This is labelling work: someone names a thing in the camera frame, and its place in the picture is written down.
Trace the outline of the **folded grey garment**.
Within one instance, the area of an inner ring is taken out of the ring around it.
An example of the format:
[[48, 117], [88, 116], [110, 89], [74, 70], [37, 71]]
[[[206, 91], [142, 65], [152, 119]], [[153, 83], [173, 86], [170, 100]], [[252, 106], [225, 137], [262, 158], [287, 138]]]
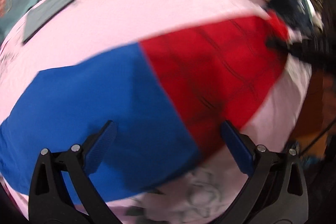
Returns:
[[22, 44], [25, 45], [46, 23], [75, 0], [45, 0], [27, 13]]

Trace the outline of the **blue and red pants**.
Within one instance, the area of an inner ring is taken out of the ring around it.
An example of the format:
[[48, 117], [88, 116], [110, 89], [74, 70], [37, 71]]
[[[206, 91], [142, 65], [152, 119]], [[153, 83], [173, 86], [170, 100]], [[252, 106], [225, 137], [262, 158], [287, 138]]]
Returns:
[[40, 71], [1, 124], [1, 174], [27, 194], [38, 153], [68, 149], [107, 121], [116, 131], [90, 151], [85, 171], [105, 201], [154, 189], [224, 145], [219, 128], [242, 128], [277, 82], [287, 40], [274, 13], [169, 32]]

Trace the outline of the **pink floral bed sheet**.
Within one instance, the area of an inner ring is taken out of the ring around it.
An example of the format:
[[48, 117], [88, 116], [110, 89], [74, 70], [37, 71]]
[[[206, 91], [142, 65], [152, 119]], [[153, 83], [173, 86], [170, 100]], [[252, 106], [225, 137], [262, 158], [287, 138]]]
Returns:
[[[1, 41], [1, 124], [40, 71], [77, 65], [185, 28], [276, 14], [264, 9], [265, 0], [75, 0], [23, 45], [27, 13], [44, 1], [29, 8]], [[239, 129], [269, 150], [281, 151], [295, 127], [310, 78], [309, 65], [287, 56], [282, 75]], [[123, 223], [209, 223], [228, 209], [246, 179], [224, 144], [195, 168], [154, 189], [104, 201]], [[28, 219], [29, 192], [17, 192], [2, 174], [1, 183]]]

